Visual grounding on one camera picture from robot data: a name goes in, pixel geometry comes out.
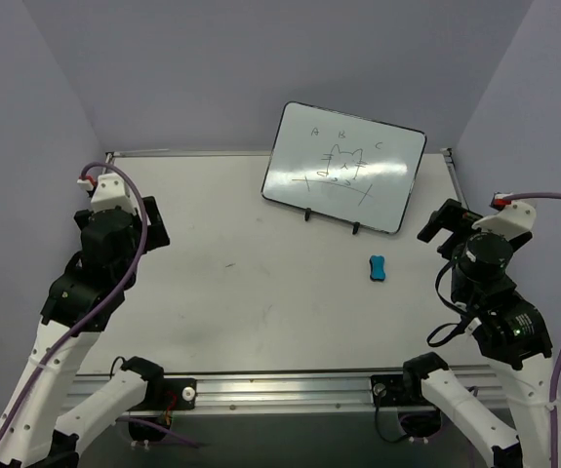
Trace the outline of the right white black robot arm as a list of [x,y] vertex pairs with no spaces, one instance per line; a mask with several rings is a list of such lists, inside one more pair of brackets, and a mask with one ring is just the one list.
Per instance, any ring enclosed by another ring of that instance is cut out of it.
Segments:
[[561,352],[553,351],[541,312],[506,274],[513,255],[533,237],[537,213],[529,200],[498,194],[495,213],[482,216],[448,199],[418,235],[428,243],[449,231],[437,250],[446,264],[436,278],[451,276],[450,296],[442,302],[460,319],[450,336],[475,340],[513,423],[497,418],[434,352],[404,363],[401,390],[410,401],[440,410],[489,467],[561,467]]

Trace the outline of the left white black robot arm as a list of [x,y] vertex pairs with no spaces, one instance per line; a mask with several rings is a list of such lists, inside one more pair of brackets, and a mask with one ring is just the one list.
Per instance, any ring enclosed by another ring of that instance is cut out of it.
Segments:
[[0,467],[74,467],[82,443],[121,412],[136,404],[153,409],[164,399],[161,367],[135,358],[84,408],[60,412],[81,364],[134,286],[141,257],[170,243],[152,196],[135,210],[115,203],[79,211],[74,220],[81,249],[49,288],[31,353],[0,416]]

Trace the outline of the white whiteboard black frame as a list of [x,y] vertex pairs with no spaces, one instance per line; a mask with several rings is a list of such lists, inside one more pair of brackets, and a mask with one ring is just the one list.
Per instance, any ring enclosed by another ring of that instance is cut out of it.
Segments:
[[290,101],[260,193],[268,201],[395,234],[426,143],[419,130]]

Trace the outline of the blue bone-shaped eraser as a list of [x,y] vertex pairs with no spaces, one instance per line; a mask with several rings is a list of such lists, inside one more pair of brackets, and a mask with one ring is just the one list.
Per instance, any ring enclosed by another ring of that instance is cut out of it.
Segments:
[[371,255],[369,258],[370,280],[372,282],[384,282],[386,279],[385,257],[383,255]]

